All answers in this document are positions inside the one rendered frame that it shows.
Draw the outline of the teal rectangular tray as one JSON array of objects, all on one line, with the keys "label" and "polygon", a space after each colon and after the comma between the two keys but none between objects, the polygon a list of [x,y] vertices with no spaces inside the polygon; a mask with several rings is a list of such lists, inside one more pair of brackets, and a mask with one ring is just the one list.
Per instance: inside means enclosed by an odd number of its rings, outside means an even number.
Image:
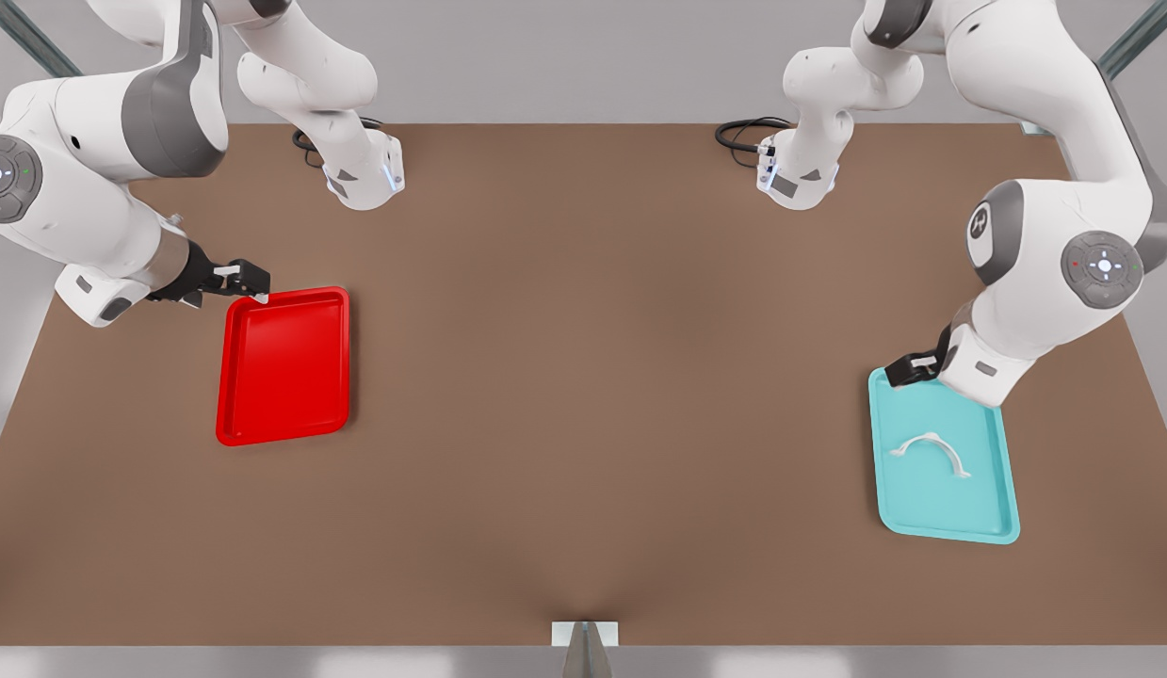
[{"label": "teal rectangular tray", "polygon": [[939,380],[893,389],[867,378],[873,471],[883,526],[899,534],[1011,544],[1021,533],[1000,408]]}]

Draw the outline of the red rectangular tray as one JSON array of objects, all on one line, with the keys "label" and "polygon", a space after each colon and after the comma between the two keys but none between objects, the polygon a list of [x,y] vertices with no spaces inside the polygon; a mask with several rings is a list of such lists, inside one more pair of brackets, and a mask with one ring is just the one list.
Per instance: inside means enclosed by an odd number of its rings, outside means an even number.
[{"label": "red rectangular tray", "polygon": [[240,446],[324,435],[350,413],[350,300],[338,286],[230,305],[216,435]]}]

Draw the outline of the silver frame post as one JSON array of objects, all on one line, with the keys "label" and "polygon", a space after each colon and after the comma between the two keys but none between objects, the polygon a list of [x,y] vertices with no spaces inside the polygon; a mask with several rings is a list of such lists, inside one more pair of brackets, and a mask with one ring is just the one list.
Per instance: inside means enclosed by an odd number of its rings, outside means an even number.
[{"label": "silver frame post", "polygon": [[1121,85],[1167,111],[1167,0],[1057,0],[1065,29]]},{"label": "silver frame post", "polygon": [[550,644],[567,649],[562,678],[613,678],[608,648],[619,645],[619,623],[553,621]]},{"label": "silver frame post", "polygon": [[19,8],[14,0],[0,0],[0,29],[54,78],[82,76],[65,53]]}]

